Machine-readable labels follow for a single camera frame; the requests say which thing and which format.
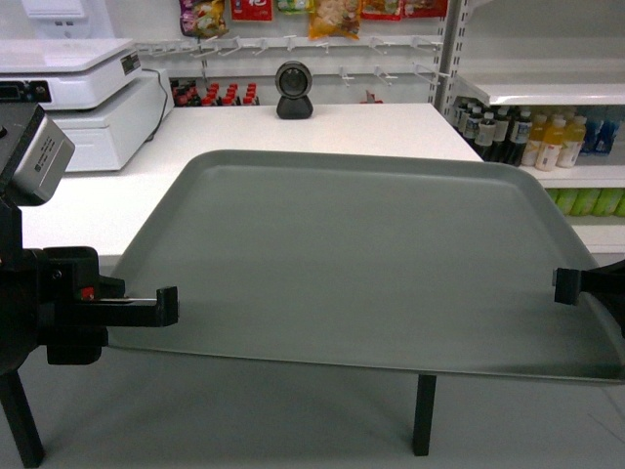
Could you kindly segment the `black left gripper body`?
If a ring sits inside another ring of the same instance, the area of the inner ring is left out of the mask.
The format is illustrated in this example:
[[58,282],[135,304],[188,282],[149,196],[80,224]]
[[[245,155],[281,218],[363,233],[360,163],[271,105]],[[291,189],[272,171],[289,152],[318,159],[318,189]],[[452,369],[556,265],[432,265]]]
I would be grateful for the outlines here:
[[96,362],[108,344],[104,325],[55,324],[60,306],[125,296],[122,279],[100,273],[91,247],[25,249],[20,209],[1,197],[1,373],[18,370],[31,352],[47,348],[49,364]]

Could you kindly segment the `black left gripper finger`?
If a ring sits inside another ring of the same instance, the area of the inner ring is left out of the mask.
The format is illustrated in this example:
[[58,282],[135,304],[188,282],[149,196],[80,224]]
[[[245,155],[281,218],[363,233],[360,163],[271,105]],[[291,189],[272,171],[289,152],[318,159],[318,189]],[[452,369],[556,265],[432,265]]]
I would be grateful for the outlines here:
[[98,323],[105,326],[166,327],[179,321],[177,286],[159,288],[154,299],[105,299],[97,304]]

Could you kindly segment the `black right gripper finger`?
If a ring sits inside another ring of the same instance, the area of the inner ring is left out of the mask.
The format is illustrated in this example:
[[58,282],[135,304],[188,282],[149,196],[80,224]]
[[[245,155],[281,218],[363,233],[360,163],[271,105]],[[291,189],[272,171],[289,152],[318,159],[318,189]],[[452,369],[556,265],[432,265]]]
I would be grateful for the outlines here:
[[554,300],[561,304],[577,304],[581,291],[581,272],[573,269],[554,270],[552,284],[555,288]]

